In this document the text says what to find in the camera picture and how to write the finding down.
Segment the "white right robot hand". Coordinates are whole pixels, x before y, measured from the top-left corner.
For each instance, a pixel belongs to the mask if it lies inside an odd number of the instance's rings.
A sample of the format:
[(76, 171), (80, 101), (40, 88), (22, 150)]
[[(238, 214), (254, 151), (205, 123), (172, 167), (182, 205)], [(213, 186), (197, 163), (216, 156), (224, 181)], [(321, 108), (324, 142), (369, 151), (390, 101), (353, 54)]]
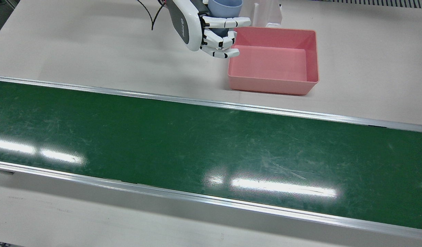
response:
[(165, 0), (172, 25), (190, 51), (204, 51), (215, 58), (239, 55), (233, 48), (237, 27), (251, 25), (240, 16), (242, 0)]

